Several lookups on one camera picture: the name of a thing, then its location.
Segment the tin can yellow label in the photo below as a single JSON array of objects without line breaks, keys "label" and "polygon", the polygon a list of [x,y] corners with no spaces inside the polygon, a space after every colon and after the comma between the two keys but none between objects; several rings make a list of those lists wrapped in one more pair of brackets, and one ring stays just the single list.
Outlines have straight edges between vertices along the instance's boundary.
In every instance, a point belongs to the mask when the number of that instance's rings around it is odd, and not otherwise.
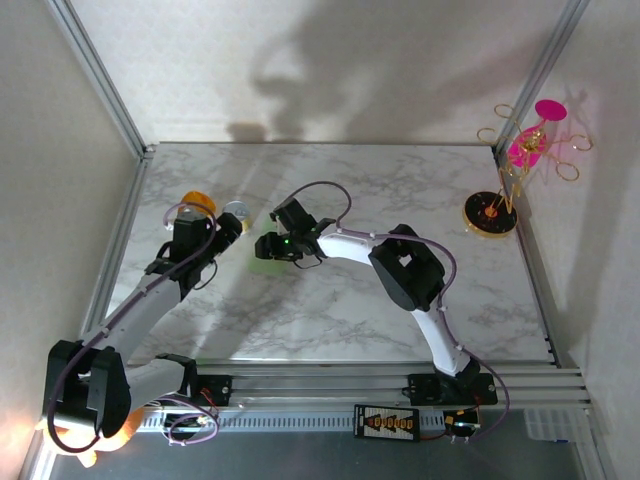
[{"label": "tin can yellow label", "polygon": [[232,214],[242,226],[242,234],[246,234],[251,228],[251,212],[248,205],[240,200],[227,203],[223,208],[224,213]]}]

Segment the white cup orange lid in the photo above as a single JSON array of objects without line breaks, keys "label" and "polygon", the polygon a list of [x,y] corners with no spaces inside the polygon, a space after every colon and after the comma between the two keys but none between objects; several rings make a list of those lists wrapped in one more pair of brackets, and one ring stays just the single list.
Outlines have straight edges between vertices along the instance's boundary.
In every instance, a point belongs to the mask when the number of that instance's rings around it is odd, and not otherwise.
[{"label": "white cup orange lid", "polygon": [[213,216],[217,210],[215,202],[207,194],[197,190],[187,192],[181,202],[184,204],[182,210],[190,209],[209,217]]}]

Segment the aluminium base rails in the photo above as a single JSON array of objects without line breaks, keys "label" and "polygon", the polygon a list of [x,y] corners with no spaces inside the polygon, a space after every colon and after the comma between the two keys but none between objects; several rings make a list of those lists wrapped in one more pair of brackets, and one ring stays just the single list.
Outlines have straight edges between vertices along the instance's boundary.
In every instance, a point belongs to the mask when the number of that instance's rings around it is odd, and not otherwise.
[{"label": "aluminium base rails", "polygon": [[[230,375],[230,409],[349,407],[355,403],[412,406],[402,390],[411,374],[436,373],[423,362],[409,363],[278,363],[216,362],[196,364],[199,375]],[[499,408],[583,407],[590,404],[582,374],[577,369],[547,364],[498,365],[480,373],[494,377]],[[455,408],[412,406],[417,408]]]}]

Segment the black orange power board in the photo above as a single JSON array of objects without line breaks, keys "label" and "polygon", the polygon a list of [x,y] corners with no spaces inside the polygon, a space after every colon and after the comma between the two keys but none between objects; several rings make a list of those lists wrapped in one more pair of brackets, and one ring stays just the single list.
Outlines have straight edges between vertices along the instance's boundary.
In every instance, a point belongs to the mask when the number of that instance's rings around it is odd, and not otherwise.
[{"label": "black orange power board", "polygon": [[402,442],[420,441],[417,409],[356,404],[353,432],[356,438]]}]

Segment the orange plush toy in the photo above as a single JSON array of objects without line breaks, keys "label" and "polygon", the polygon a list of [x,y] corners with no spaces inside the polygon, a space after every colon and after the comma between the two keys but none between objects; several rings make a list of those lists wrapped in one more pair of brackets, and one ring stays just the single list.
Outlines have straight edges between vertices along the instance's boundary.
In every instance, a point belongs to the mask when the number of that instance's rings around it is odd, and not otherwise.
[{"label": "orange plush toy", "polygon": [[[75,456],[85,468],[91,468],[95,465],[100,452],[114,452],[126,445],[141,426],[143,419],[144,410],[142,408],[133,411],[129,414],[124,425],[115,435],[109,438],[101,438],[89,450],[78,454],[68,453],[59,448],[53,442],[50,434],[48,433],[47,421],[45,418],[42,418],[36,424],[35,430],[43,432],[46,445],[56,454]],[[70,448],[86,446],[94,438],[94,435],[90,430],[84,427],[67,429],[56,426],[55,431],[59,439]]]}]

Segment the black yellow connector module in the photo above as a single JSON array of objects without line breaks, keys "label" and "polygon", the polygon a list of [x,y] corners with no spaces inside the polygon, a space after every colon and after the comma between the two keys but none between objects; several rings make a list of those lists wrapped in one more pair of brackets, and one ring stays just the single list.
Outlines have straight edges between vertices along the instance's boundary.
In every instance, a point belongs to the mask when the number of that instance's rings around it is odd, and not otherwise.
[{"label": "black yellow connector module", "polygon": [[450,436],[471,437],[481,428],[477,408],[445,411],[445,431]]}]

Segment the pink plastic glass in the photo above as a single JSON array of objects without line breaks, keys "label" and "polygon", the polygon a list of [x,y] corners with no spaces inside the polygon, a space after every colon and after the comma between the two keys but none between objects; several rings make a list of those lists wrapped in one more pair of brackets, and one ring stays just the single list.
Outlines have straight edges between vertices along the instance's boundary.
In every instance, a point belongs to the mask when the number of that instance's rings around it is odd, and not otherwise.
[{"label": "pink plastic glass", "polygon": [[508,162],[521,170],[534,167],[551,144],[546,131],[547,125],[559,123],[568,114],[561,103],[551,99],[539,100],[534,110],[539,117],[538,122],[520,130],[507,149]]}]

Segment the clear plastic box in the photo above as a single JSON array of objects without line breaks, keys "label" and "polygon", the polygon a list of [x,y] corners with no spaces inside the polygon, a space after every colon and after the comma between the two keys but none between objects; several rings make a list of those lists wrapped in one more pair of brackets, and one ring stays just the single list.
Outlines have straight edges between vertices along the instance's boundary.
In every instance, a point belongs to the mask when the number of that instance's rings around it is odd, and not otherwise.
[{"label": "clear plastic box", "polygon": [[579,434],[574,414],[562,408],[529,408],[524,410],[527,435],[536,441],[553,443],[575,442]]}]

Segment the aluminium table side rail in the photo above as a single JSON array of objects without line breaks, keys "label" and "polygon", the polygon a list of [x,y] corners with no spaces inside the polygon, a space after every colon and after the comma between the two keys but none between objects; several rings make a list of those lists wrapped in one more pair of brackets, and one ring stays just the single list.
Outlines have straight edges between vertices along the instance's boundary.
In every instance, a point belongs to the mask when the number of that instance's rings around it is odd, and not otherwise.
[{"label": "aluminium table side rail", "polygon": [[123,201],[116,215],[115,224],[107,244],[106,253],[101,262],[91,300],[79,330],[80,339],[107,316],[148,170],[156,152],[157,145],[148,145],[137,160],[131,184],[125,190]]},{"label": "aluminium table side rail", "polygon": [[561,336],[561,329],[558,324],[560,320],[559,311],[535,237],[532,224],[533,215],[525,193],[525,187],[515,173],[515,168],[512,168],[512,173],[507,172],[506,151],[500,150],[497,146],[492,146],[491,151],[502,184],[502,192],[511,200],[513,207],[517,211],[518,224],[515,227],[515,235],[534,294],[546,342],[553,357],[553,364],[558,368],[568,368],[573,366],[574,362],[568,354]]}]

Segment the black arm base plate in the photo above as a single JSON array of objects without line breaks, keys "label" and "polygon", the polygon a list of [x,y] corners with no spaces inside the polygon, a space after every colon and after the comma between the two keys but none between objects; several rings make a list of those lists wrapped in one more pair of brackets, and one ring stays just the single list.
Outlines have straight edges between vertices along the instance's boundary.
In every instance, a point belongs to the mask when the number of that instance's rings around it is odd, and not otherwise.
[{"label": "black arm base plate", "polygon": [[436,373],[411,374],[403,394],[412,406],[475,407],[498,403],[494,377],[480,373],[470,384]]},{"label": "black arm base plate", "polygon": [[232,381],[230,375],[199,375],[193,400],[198,405],[227,407],[233,391]]}]

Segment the aluminium frame post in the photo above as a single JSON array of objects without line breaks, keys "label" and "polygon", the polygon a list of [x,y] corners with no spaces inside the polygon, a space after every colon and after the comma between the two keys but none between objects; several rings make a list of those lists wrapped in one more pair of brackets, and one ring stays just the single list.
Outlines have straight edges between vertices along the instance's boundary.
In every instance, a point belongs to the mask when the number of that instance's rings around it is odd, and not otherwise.
[{"label": "aluminium frame post", "polygon": [[524,121],[590,2],[591,0],[566,1],[516,99],[511,115],[507,117],[500,131],[500,136],[510,137],[516,131],[516,123],[521,124]]},{"label": "aluminium frame post", "polygon": [[152,159],[154,147],[144,140],[71,0],[43,1],[131,153],[140,162]]}]

